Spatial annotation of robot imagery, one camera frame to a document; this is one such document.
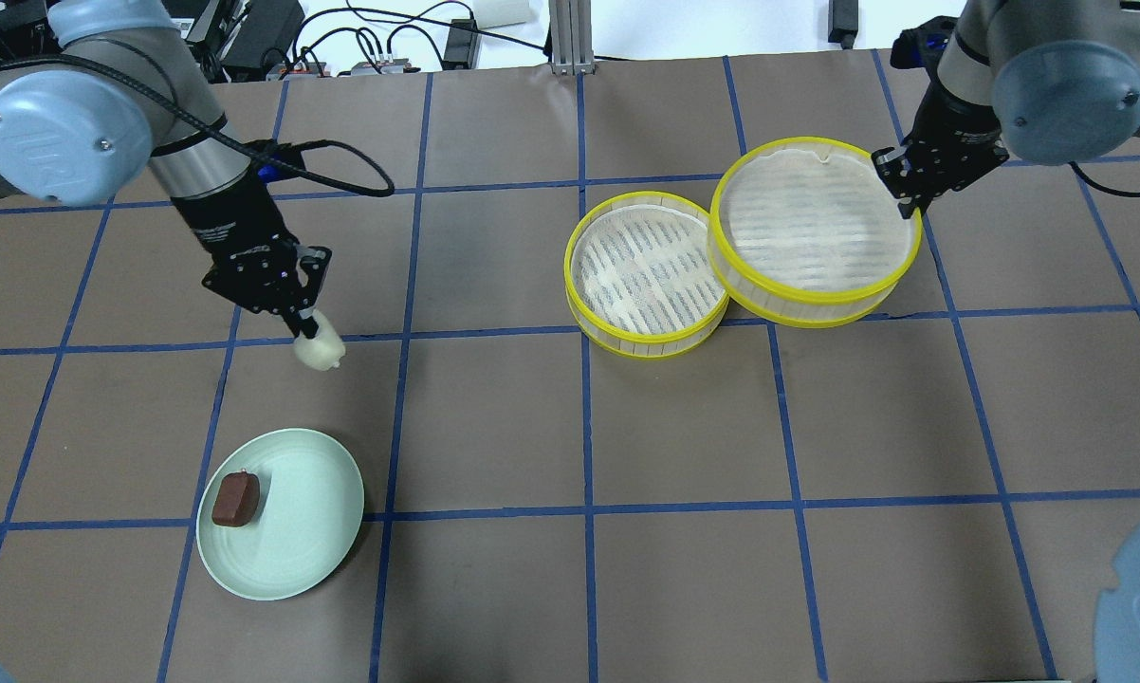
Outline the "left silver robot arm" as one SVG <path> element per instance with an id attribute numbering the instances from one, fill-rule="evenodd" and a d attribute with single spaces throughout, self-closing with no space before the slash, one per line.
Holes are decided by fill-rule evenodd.
<path id="1" fill-rule="evenodd" d="M 209 290 L 332 341 L 315 307 L 329 250 L 302 246 L 255 161 L 225 146 L 228 117 L 163 5 L 63 1 L 48 24 L 63 49 L 48 64 L 0 60 L 0 200 L 88 206 L 150 172 L 211 255 Z"/>

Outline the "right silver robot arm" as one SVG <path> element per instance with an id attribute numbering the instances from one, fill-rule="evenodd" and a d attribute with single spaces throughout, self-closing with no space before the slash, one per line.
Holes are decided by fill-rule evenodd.
<path id="1" fill-rule="evenodd" d="M 898 146 L 871 155 L 904 217 L 1008 158 L 1059 166 L 1140 139 L 1140 1 L 968 1 L 901 31 L 929 86 Z"/>

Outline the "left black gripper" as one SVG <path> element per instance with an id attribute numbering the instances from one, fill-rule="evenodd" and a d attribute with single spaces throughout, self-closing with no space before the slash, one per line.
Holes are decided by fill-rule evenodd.
<path id="1" fill-rule="evenodd" d="M 285 319 L 292 338 L 319 334 L 316 304 L 332 250 L 306 246 L 284 229 L 249 228 L 227 222 L 201 231 L 201 245 L 210 253 L 211 268 L 202 285 L 253 314 Z"/>

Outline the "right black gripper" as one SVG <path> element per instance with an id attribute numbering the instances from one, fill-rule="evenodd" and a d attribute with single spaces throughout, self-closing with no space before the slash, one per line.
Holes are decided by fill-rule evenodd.
<path id="1" fill-rule="evenodd" d="M 871 153 L 876 174 L 904 219 L 923 219 L 933 200 L 963 190 L 1008 158 L 990 105 L 961 100 L 946 90 L 923 95 L 899 146 Z"/>

